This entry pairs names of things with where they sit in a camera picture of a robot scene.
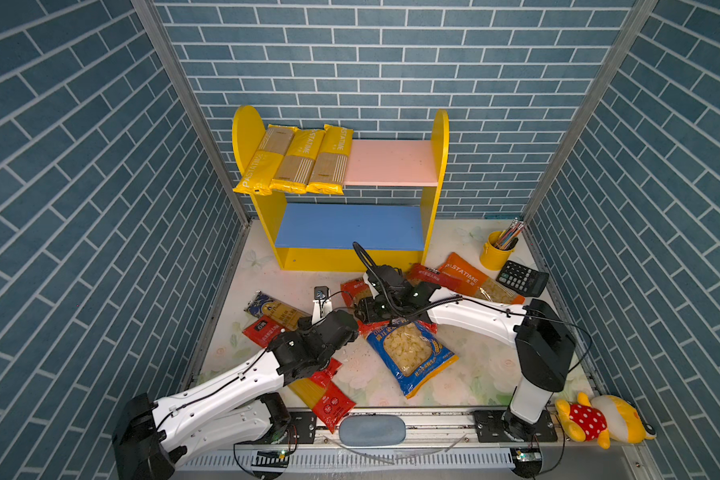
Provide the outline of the yellow spaghetti bag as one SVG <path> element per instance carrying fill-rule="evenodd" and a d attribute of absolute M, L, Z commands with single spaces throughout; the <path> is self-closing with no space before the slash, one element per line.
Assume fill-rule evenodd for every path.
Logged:
<path fill-rule="evenodd" d="M 325 124 L 324 132 L 306 191 L 313 194 L 343 195 L 354 131 Z"/>
<path fill-rule="evenodd" d="M 292 194 L 304 194 L 315 165 L 324 130 L 297 130 L 284 159 L 270 182 L 270 189 Z"/>
<path fill-rule="evenodd" d="M 270 125 L 233 191 L 238 194 L 271 195 L 270 183 L 297 132 L 296 127 Z"/>

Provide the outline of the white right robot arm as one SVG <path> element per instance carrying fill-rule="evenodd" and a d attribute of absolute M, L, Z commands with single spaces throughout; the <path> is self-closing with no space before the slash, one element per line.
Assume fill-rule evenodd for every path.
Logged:
<path fill-rule="evenodd" d="M 454 326 L 499 340 L 516 349 L 521 379 L 502 422 L 507 435 L 529 441 L 546 422 L 542 413 L 553 394 L 564 389 L 576 348 L 571 324 L 549 304 L 502 304 L 462 296 L 430 282 L 414 286 L 390 265 L 378 265 L 357 242 L 355 253 L 366 267 L 364 281 L 372 297 L 355 312 L 363 320 L 396 328 L 409 323 Z"/>

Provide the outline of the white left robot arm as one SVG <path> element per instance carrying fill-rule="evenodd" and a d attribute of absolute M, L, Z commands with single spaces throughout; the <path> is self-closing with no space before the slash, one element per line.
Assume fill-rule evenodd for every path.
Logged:
<path fill-rule="evenodd" d="M 353 342 L 358 325 L 342 310 L 296 331 L 278 334 L 239 366 L 181 393 L 151 400 L 145 393 L 123 407 L 112 436 L 121 479 L 168 479 L 201 454 L 260 440 L 287 428 L 279 389 L 328 367 Z"/>

